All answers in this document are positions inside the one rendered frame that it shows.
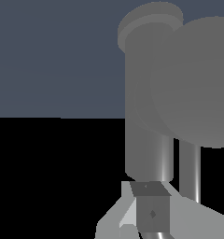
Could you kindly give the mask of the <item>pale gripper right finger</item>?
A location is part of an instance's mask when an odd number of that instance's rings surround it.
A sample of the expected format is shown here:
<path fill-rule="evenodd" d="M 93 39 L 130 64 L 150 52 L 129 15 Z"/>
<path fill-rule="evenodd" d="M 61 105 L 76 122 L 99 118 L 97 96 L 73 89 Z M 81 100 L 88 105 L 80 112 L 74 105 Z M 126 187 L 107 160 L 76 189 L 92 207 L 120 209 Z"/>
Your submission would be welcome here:
<path fill-rule="evenodd" d="M 183 197 L 169 183 L 170 233 L 175 239 L 224 239 L 224 215 Z"/>

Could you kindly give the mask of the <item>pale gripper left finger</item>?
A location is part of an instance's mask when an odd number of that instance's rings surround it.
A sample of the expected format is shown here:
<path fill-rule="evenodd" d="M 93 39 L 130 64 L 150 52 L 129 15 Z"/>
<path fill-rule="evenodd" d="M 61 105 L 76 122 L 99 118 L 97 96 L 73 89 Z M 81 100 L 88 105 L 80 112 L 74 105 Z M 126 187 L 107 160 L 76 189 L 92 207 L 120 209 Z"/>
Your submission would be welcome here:
<path fill-rule="evenodd" d="M 95 239 L 137 239 L 136 199 L 128 181 L 121 182 L 121 196 L 96 227 Z"/>

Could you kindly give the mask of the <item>grey cylindrical faucet body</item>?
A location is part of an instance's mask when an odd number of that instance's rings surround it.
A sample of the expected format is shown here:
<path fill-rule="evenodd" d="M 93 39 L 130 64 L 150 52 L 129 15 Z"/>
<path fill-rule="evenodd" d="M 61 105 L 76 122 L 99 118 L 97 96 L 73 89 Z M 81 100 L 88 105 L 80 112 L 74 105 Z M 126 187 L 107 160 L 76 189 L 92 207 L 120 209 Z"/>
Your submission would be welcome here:
<path fill-rule="evenodd" d="M 138 182 L 174 177 L 175 134 L 154 106 L 150 80 L 161 44 L 182 23 L 179 7 L 152 2 L 119 24 L 118 45 L 125 54 L 125 172 Z"/>

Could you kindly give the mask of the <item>dark grey square block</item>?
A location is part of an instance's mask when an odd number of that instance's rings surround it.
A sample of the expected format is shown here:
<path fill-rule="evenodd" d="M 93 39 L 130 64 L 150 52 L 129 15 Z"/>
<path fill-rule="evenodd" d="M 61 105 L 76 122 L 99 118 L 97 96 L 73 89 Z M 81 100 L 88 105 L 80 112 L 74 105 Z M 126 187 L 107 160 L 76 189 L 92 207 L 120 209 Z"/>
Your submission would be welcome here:
<path fill-rule="evenodd" d="M 170 233 L 171 194 L 159 181 L 130 183 L 136 199 L 136 227 L 143 239 L 174 239 Z"/>

